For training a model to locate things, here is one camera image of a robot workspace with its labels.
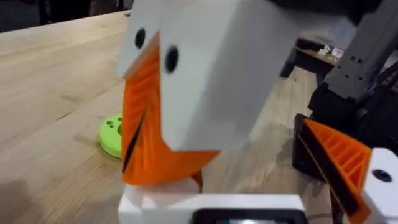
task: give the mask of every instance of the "green disc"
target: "green disc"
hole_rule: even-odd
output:
[[[121,158],[122,136],[121,136],[122,116],[115,115],[105,120],[99,130],[99,142],[102,148],[109,155]]]

